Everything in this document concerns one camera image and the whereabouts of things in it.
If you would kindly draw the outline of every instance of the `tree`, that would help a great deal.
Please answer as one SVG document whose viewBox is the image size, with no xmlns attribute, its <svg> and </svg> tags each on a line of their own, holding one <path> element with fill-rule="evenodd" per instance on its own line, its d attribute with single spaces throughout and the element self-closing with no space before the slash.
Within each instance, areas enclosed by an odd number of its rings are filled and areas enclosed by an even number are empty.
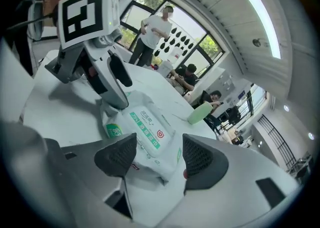
<svg viewBox="0 0 320 228">
<path fill-rule="evenodd" d="M 211 58 L 219 51 L 218 45 L 210 36 L 206 36 L 199 46 L 204 49 Z"/>
<path fill-rule="evenodd" d="M 152 9 L 157 9 L 164 0 L 137 0 L 138 3 L 148 6 Z"/>
<path fill-rule="evenodd" d="M 124 27 L 120 28 L 123 34 L 123 37 L 121 38 L 120 43 L 125 46 L 126 48 L 129 48 L 131 43 L 133 42 L 133 40 L 136 37 L 136 34 L 134 32 L 132 32 L 129 29 L 126 29 Z"/>
<path fill-rule="evenodd" d="M 151 61 L 151 64 L 154 65 L 154 64 L 157 64 L 158 66 L 160 66 L 162 63 L 162 59 L 158 56 L 152 56 L 152 61 Z"/>
</svg>

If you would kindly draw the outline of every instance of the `person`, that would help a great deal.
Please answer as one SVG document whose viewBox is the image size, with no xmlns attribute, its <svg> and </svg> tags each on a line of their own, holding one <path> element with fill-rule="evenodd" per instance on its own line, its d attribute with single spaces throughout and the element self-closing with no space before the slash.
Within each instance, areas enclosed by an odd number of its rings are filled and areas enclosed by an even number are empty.
<svg viewBox="0 0 320 228">
<path fill-rule="evenodd" d="M 152 15 L 141 21 L 141 36 L 136 43 L 129 63 L 135 64 L 140 57 L 137 66 L 143 67 L 145 64 L 148 66 L 151 64 L 153 52 L 160 38 L 169 38 L 172 24 L 168 18 L 173 12 L 174 9 L 171 6 L 166 6 L 162 11 L 162 17 Z"/>
<path fill-rule="evenodd" d="M 205 94 L 203 96 L 202 103 L 203 102 L 209 102 L 211 104 L 211 106 L 213 107 L 213 110 L 211 111 L 211 114 L 212 114 L 213 111 L 215 111 L 216 108 L 221 105 L 221 102 L 218 101 L 220 98 L 221 98 L 221 92 L 216 90 L 216 91 L 213 91 L 210 94 Z"/>
<path fill-rule="evenodd" d="M 187 68 L 179 68 L 176 71 L 171 70 L 170 73 L 174 79 L 167 78 L 167 81 L 182 95 L 186 90 L 193 91 L 197 77 L 195 71 L 197 67 L 194 64 L 189 64 Z"/>
</svg>

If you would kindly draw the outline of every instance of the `black pants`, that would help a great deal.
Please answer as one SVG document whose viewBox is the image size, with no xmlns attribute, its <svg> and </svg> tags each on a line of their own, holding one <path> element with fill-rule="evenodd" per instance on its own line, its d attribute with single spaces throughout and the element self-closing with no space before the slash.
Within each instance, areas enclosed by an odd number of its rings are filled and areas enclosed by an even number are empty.
<svg viewBox="0 0 320 228">
<path fill-rule="evenodd" d="M 137 59 L 140 57 L 137 66 L 143 67 L 145 64 L 150 65 L 152 60 L 153 49 L 146 46 L 141 39 L 138 39 L 134 52 L 129 60 L 130 64 L 135 64 Z"/>
</svg>

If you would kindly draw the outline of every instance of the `person sitting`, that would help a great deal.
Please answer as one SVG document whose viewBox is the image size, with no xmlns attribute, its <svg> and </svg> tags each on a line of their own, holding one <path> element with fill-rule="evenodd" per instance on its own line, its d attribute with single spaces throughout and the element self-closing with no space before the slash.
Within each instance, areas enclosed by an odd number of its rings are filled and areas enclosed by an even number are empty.
<svg viewBox="0 0 320 228">
<path fill-rule="evenodd" d="M 216 108 L 221 105 L 221 102 L 218 101 L 218 99 L 220 99 L 220 98 L 221 98 L 221 92 L 216 90 L 210 94 L 204 94 L 202 99 L 200 99 L 200 104 L 202 104 L 203 102 L 209 102 L 211 104 L 211 106 L 213 107 L 213 109 L 211 111 L 211 114 L 212 114 L 213 111 L 215 111 Z"/>
<path fill-rule="evenodd" d="M 208 94 L 206 91 L 203 91 L 198 103 L 192 106 L 195 109 L 199 107 L 201 104 L 203 104 L 204 102 L 209 102 L 212 105 L 213 109 L 211 110 L 210 114 L 208 114 L 203 119 L 205 123 L 207 123 L 207 125 L 212 130 L 214 130 L 215 127 L 221 124 L 221 121 L 219 119 L 212 116 L 213 112 L 217 109 L 217 107 L 221 105 L 221 102 L 218 101 L 220 98 L 221 98 L 221 92 L 218 90 L 213 91 L 210 94 Z"/>
<path fill-rule="evenodd" d="M 197 77 L 195 71 L 197 67 L 194 64 L 189 64 L 187 68 L 179 68 L 171 70 L 170 74 L 174 79 L 167 78 L 167 81 L 182 95 L 185 91 L 193 91 Z"/>
</svg>

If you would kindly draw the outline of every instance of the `desk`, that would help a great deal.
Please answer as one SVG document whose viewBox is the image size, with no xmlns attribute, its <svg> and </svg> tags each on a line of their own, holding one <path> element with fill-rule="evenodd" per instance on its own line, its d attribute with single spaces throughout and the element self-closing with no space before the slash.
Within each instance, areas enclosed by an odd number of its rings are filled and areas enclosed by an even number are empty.
<svg viewBox="0 0 320 228">
<path fill-rule="evenodd" d="M 57 55 L 58 50 L 50 51 L 35 75 L 35 86 L 26 102 L 24 125 L 34 128 L 42 137 L 55 139 L 61 147 L 105 139 L 96 103 L 100 96 L 85 79 L 63 84 L 45 69 L 45 64 Z M 126 66 L 133 85 L 122 89 L 146 92 L 181 134 L 181 140 L 183 133 L 216 138 L 204 121 L 195 125 L 183 121 L 193 108 L 159 73 L 131 64 Z M 180 161 L 172 179 L 166 186 L 159 184 L 156 191 L 127 183 L 134 221 L 155 226 L 171 212 L 183 198 L 185 167 L 185 162 Z"/>
</svg>

